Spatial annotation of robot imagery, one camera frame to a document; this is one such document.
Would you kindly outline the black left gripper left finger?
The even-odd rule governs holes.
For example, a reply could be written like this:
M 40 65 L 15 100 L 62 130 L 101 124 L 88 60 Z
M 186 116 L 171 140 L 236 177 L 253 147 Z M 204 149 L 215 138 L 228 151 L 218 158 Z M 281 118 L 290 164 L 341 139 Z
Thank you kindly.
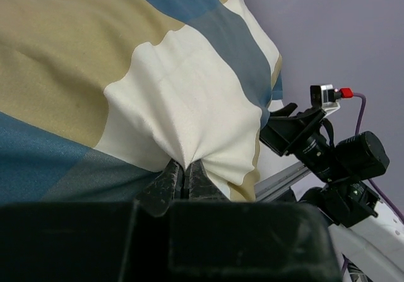
M 150 216 L 163 216 L 173 199 L 181 196 L 181 166 L 169 161 L 162 173 L 137 195 L 136 201 Z

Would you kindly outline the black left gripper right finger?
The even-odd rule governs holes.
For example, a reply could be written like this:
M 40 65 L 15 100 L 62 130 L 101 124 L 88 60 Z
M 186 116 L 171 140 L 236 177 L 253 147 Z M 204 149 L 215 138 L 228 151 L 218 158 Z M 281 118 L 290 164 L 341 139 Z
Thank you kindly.
M 207 176 L 201 160 L 192 163 L 185 172 L 183 198 L 191 201 L 228 201 Z

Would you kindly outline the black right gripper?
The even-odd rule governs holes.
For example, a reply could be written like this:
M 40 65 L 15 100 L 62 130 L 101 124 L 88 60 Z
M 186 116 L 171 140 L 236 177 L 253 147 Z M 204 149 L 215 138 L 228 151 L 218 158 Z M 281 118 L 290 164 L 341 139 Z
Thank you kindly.
M 336 180 L 334 129 L 321 108 L 292 116 L 296 103 L 271 111 L 259 139 L 278 156 L 294 155 L 322 181 Z

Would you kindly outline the blue tan white pillowcase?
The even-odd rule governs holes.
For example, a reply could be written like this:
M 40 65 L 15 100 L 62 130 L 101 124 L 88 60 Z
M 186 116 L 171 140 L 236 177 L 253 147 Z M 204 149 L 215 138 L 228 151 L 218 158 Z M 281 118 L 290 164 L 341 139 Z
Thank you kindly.
M 1 0 L 1 202 L 130 200 L 171 160 L 252 201 L 281 66 L 242 0 Z

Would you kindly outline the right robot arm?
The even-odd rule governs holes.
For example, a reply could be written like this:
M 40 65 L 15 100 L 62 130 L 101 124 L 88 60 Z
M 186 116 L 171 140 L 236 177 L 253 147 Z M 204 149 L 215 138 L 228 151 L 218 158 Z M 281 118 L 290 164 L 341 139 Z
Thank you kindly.
M 337 253 L 363 279 L 402 281 L 403 220 L 366 184 L 386 171 L 388 158 L 368 131 L 334 142 L 328 117 L 339 108 L 338 102 L 326 102 L 298 112 L 291 103 L 271 114 L 261 142 L 280 156 L 295 156 L 295 172 L 312 172 L 324 182 L 306 191 L 302 201 L 321 210 Z

